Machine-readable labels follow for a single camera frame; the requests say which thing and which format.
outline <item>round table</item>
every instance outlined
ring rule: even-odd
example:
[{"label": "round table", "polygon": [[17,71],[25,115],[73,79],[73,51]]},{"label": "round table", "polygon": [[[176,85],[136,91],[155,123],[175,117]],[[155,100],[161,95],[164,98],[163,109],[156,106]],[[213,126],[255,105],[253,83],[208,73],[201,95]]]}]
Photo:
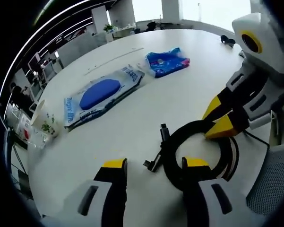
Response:
[{"label": "round table", "polygon": [[[241,67],[243,58],[238,55],[241,50],[238,45],[225,46],[219,36],[198,30],[161,30],[128,36],[101,46],[64,68],[47,85],[41,100],[46,100],[62,122],[63,99],[87,82],[127,64],[136,66],[149,52],[165,52],[175,47],[190,58],[188,68],[160,79],[146,75],[141,88],[100,118],[71,132],[61,132],[43,150],[29,145],[29,182],[41,214],[57,213],[63,200],[81,183],[92,180],[106,160],[126,157],[128,199],[124,226],[187,224],[182,192],[168,181],[163,168],[152,173],[143,163],[153,160],[160,150],[161,123],[166,123],[173,133],[202,118],[212,98]],[[267,141],[269,127],[265,125],[252,133]],[[247,195],[259,174],[267,147],[243,134],[236,140],[240,160],[230,183]],[[185,155],[204,158],[214,167],[220,152],[217,144],[205,141],[203,135],[195,135],[180,146],[179,163]]]}]

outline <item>paper cup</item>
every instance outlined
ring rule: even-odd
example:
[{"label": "paper cup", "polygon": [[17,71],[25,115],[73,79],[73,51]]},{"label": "paper cup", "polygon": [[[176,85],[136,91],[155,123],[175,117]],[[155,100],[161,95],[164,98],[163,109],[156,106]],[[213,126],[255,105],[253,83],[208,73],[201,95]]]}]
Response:
[{"label": "paper cup", "polygon": [[53,113],[48,112],[45,100],[39,102],[31,120],[31,126],[56,137],[59,133],[59,124]]}]

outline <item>office chair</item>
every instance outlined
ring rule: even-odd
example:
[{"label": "office chair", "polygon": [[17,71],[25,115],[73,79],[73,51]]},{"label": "office chair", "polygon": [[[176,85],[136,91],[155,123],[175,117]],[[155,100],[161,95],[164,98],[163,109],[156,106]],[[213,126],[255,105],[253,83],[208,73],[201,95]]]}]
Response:
[{"label": "office chair", "polygon": [[260,174],[247,196],[247,206],[268,216],[284,198],[284,144],[268,150]]},{"label": "office chair", "polygon": [[45,77],[46,82],[48,83],[55,75],[57,75],[57,72],[53,68],[52,61],[49,62],[43,69],[43,74]]}]

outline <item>blue package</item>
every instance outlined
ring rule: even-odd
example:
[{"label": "blue package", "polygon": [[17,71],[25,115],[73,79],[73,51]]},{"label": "blue package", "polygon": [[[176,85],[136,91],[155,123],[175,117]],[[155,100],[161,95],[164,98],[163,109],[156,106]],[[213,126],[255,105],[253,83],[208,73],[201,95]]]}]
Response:
[{"label": "blue package", "polygon": [[146,61],[151,74],[155,78],[164,77],[170,73],[184,69],[189,66],[190,59],[182,56],[179,47],[164,53],[149,53]]},{"label": "blue package", "polygon": [[71,130],[102,116],[135,91],[143,76],[143,72],[128,65],[90,81],[64,99],[64,127]]}]

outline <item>white robot body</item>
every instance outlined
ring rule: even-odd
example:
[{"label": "white robot body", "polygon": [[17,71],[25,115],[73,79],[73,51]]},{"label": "white robot body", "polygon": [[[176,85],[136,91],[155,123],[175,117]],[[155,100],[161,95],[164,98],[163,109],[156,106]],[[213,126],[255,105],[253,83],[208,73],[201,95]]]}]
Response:
[{"label": "white robot body", "polygon": [[265,14],[251,13],[232,22],[235,41],[248,53],[284,74],[284,52]]}]

